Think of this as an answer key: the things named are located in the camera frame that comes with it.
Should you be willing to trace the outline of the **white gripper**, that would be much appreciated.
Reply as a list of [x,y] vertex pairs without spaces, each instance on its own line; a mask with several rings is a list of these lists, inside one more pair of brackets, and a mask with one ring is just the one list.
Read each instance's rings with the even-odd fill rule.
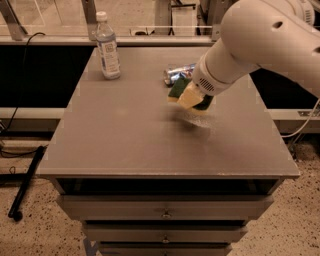
[[190,109],[201,103],[206,95],[216,96],[239,79],[240,69],[230,54],[204,54],[193,71],[192,81],[177,103]]

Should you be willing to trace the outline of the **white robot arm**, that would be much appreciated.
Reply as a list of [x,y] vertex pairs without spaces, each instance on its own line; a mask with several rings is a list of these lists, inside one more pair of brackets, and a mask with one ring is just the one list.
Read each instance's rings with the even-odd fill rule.
[[295,10],[305,0],[239,0],[221,21],[220,38],[201,57],[177,103],[192,109],[263,68],[320,96],[320,34]]

